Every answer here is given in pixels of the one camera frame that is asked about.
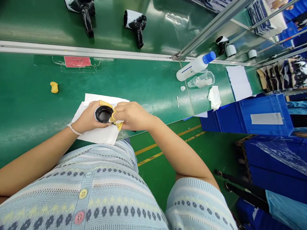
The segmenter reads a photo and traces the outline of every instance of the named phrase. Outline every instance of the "blue bottle cap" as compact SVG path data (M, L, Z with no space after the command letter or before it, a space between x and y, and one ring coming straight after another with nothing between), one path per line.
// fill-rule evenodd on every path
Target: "blue bottle cap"
M215 55L215 52L213 52L213 51L211 51L210 53L208 53L208 54L206 54L202 57L202 60L205 64L212 62L214 59L216 59L216 55Z

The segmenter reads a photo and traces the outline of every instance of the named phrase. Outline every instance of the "patterned knit sleeve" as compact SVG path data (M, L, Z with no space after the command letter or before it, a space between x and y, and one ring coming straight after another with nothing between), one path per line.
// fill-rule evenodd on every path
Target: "patterned knit sleeve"
M171 229L237 229L222 193L196 178L176 181L165 215Z

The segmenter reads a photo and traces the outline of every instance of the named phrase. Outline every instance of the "white paper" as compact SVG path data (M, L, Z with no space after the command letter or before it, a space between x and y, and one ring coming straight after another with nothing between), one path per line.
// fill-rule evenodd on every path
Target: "white paper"
M283 125L280 113L260 113L260 114L251 114L250 118L252 119L253 125Z
M211 87L208 95L208 100L211 101L211 109L213 109L213 111L217 110L220 107L222 102L218 86Z
M75 122L82 114L82 112L88 107L89 103L92 101L102 100L110 103L113 106L116 106L119 102L129 102L126 99L118 98L118 97L109 97L97 94L85 94L84 102L81 102L74 118L71 122ZM107 128L97 128L89 132L85 132L84 135L79 136L79 140L93 142L97 144L110 144L114 145L118 136L117 126L109 126Z
M203 112L203 113L196 114L196 115L194 115L194 117L204 117L204 118L207 118L208 117L208 112Z
M227 66L226 70L236 101L253 95L244 66Z

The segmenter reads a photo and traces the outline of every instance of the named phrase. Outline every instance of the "yellow button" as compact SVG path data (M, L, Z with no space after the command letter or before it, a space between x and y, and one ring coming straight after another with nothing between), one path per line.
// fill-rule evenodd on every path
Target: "yellow button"
M86 195L87 195L87 190L82 189L81 192L79 193L79 198L83 199L84 197L86 197Z

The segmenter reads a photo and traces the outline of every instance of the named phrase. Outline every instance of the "tissue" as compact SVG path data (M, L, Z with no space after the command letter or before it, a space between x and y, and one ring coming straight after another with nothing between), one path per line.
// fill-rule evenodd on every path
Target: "tissue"
M218 86L211 87L208 95L208 100L211 101L211 109L213 109L213 111L217 110L220 107L222 102Z

